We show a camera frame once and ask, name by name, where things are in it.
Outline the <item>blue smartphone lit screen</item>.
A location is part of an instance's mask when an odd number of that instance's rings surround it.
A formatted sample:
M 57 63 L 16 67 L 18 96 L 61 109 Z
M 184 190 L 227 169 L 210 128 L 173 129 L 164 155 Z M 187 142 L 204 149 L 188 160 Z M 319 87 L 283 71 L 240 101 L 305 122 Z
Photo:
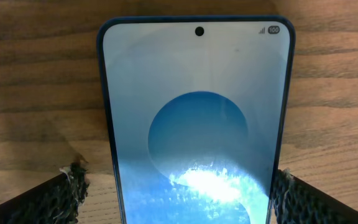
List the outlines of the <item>blue smartphone lit screen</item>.
M 292 23 L 117 17 L 96 44 L 122 222 L 268 223 Z

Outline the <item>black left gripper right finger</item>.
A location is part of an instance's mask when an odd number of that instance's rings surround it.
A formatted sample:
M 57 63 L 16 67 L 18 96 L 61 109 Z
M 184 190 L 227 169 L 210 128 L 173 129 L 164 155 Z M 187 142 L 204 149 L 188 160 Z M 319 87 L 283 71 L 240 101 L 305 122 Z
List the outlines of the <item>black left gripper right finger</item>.
M 278 224 L 358 224 L 358 211 L 295 177 L 277 170 L 272 203 Z

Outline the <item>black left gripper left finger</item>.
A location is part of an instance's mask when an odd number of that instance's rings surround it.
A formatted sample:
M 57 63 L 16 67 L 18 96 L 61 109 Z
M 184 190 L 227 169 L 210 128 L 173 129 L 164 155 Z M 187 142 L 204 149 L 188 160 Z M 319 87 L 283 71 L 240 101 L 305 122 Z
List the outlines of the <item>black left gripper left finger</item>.
M 58 176 L 0 204 L 0 224 L 78 223 L 78 207 L 88 196 L 86 169 L 74 162 Z

